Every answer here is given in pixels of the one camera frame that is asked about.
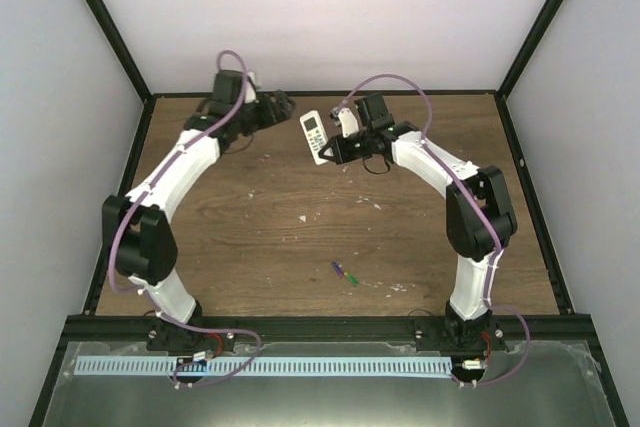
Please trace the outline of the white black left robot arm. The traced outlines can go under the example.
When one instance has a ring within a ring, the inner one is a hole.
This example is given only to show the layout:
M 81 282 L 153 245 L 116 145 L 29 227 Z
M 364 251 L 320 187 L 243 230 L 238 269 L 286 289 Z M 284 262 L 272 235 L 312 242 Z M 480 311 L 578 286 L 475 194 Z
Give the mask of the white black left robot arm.
M 204 339 L 198 301 L 176 269 L 178 247 L 171 220 L 196 181 L 241 137 L 292 118 L 294 101 L 283 91 L 259 91 L 251 74 L 221 70 L 212 93 L 186 119 L 183 130 L 158 166 L 137 187 L 109 196 L 102 205 L 102 241 L 107 278 L 129 280 L 173 320 L 170 340 L 181 350 L 196 349 Z

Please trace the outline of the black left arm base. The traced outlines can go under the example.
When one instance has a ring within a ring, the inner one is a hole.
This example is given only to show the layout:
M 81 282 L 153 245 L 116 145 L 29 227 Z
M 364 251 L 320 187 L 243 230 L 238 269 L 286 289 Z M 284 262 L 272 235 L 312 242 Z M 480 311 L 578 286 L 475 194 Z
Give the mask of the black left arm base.
M 212 350 L 214 353 L 231 352 L 237 345 L 244 344 L 256 347 L 253 335 L 238 333 L 238 330 L 251 330 L 242 326 L 239 318 L 204 316 L 195 321 L 199 328 L 223 330 L 223 333 L 200 333 L 177 327 L 159 319 L 153 310 L 143 314 L 152 320 L 147 340 L 149 351 L 166 351 L 173 354 L 187 354 L 197 351 Z

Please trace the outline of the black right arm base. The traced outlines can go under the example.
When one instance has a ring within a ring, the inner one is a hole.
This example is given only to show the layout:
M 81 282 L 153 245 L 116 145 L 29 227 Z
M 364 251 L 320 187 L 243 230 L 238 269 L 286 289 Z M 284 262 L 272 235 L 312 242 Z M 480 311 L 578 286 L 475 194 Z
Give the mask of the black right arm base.
M 496 351 L 506 348 L 505 342 L 495 336 L 498 325 L 491 314 L 466 322 L 446 316 L 418 316 L 412 320 L 416 344 L 422 350 L 462 353 L 480 352 L 487 345 Z

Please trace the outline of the white remote control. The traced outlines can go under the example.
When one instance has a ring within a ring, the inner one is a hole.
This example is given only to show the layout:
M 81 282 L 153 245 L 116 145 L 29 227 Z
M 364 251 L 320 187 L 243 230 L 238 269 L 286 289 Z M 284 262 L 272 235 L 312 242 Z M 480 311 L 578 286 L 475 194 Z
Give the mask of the white remote control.
M 316 165 L 327 163 L 326 159 L 320 157 L 320 150 L 327 144 L 326 135 L 320 113 L 311 110 L 300 117 L 300 125 L 307 141 L 309 150 Z

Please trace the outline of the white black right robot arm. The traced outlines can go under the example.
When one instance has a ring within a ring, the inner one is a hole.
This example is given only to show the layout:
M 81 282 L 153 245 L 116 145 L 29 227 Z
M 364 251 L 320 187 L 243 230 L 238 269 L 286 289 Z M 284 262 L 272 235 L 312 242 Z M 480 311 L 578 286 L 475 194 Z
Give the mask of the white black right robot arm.
M 458 350 L 480 337 L 476 320 L 492 306 L 491 292 L 498 263 L 517 219 L 502 171 L 463 161 L 429 140 L 409 122 L 397 122 L 384 97 L 371 94 L 351 110 L 341 102 L 330 111 L 341 133 L 328 137 L 317 114 L 301 125 L 311 133 L 311 150 L 319 164 L 337 165 L 383 157 L 415 174 L 445 200 L 445 225 L 449 244 L 457 254 L 456 278 L 444 325 L 447 343 Z

